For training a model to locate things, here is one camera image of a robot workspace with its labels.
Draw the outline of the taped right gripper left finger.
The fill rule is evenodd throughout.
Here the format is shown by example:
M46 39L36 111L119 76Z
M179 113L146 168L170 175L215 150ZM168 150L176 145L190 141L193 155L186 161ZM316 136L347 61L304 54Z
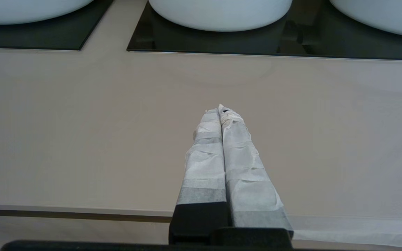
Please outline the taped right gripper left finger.
M169 226L169 244L209 242L229 225L222 129L218 109L207 110L186 153L185 173Z

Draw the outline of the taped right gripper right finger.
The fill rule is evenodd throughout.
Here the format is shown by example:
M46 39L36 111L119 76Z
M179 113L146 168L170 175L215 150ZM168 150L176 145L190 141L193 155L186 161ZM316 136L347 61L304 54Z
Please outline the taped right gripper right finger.
M291 249L293 228L244 119L223 105L225 182L232 226L218 231L222 246Z

